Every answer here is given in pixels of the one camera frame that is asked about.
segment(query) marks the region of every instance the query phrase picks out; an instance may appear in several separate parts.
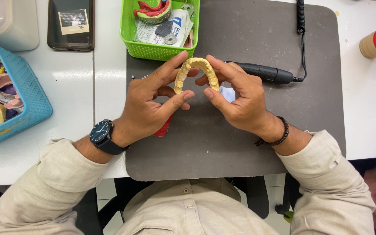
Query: wrist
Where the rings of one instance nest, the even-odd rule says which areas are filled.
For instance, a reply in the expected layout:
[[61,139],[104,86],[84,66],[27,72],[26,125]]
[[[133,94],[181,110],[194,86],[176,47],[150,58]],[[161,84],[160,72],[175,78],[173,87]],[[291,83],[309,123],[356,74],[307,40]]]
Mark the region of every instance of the wrist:
[[284,136],[285,126],[281,119],[266,111],[265,115],[259,121],[261,126],[256,128],[255,135],[268,143],[279,141]]
[[120,120],[120,118],[112,121],[111,123],[114,125],[111,134],[112,142],[122,148],[125,148],[134,142],[128,138],[129,135],[126,134],[125,125],[123,124],[122,120]]

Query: grey work mat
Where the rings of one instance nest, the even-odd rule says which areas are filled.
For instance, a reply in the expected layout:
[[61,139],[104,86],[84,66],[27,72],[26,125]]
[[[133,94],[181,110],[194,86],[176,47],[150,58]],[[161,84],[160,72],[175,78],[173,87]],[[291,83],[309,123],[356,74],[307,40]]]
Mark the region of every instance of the grey work mat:
[[[295,4],[207,0],[201,1],[200,14],[194,57],[211,54],[222,60],[278,67],[296,77],[303,76]],[[308,76],[302,83],[264,83],[267,109],[300,129],[326,129],[345,155],[336,15],[328,8],[306,5],[305,17]],[[162,63],[127,53],[128,82],[132,75],[141,78]],[[195,85],[194,78],[185,81],[183,90],[196,94],[188,102],[191,109],[175,112],[164,137],[150,136],[133,143],[126,151],[127,173],[139,181],[156,181],[286,172],[270,147],[253,145],[257,136],[228,124],[204,96],[204,88]]]

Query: smartphone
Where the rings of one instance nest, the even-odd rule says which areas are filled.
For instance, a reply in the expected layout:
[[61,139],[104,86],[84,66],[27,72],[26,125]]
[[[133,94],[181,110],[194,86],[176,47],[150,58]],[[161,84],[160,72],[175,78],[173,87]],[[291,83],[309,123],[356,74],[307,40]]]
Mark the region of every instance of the smartphone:
[[94,0],[49,0],[47,45],[56,51],[92,51]]

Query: tooth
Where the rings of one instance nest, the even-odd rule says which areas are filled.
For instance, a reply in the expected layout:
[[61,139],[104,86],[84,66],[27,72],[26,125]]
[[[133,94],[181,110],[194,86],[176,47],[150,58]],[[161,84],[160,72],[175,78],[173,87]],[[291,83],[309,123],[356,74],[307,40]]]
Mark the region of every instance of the tooth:
[[216,73],[214,72],[214,69],[210,65],[210,63],[206,59],[194,57],[187,59],[187,61],[185,61],[178,74],[176,75],[175,83],[173,86],[173,90],[176,94],[180,94],[182,92],[182,86],[184,85],[184,81],[187,78],[186,75],[191,68],[201,69],[205,73],[205,75],[207,75],[208,82],[210,83],[211,88],[216,91],[220,90]]

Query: green basket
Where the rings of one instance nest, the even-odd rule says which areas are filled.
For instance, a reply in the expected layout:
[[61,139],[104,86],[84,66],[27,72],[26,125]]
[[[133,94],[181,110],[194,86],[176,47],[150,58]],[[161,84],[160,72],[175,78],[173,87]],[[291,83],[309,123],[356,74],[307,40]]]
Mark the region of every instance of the green basket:
[[[150,6],[156,3],[154,0],[145,0]],[[192,30],[194,31],[193,47],[183,48],[169,45],[155,45],[141,42],[133,42],[136,35],[136,24],[134,23],[133,10],[139,8],[137,0],[123,0],[121,7],[120,37],[129,51],[129,54],[136,58],[168,61],[170,58],[178,55],[181,51],[188,51],[188,58],[194,55],[195,47],[198,42],[198,22],[200,19],[200,0],[187,0],[187,3],[194,6],[195,10],[191,16],[194,22]],[[172,9],[182,8],[185,0],[172,0]]]

